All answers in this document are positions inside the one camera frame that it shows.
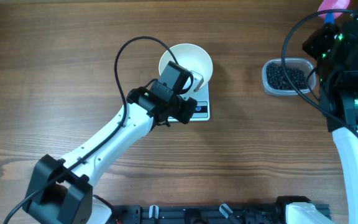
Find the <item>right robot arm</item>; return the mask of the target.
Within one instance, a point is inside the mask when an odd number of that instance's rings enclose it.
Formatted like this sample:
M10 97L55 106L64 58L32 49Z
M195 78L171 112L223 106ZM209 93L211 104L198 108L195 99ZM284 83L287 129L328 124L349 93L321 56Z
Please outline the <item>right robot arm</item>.
M349 223L358 223L358 21L327 23L302 49L317 61L319 106L330 113L326 121L341 159Z

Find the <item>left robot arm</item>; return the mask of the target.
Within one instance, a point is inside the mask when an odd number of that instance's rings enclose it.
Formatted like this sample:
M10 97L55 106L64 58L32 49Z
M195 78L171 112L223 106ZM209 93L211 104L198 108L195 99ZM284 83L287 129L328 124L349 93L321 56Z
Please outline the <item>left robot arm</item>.
M197 102L189 95L203 82L194 71L168 62L156 80L132 89L120 111L93 137L59 159L35 165L23 211L39 223L107 223L112 208L93 189L121 154L170 117L189 123Z

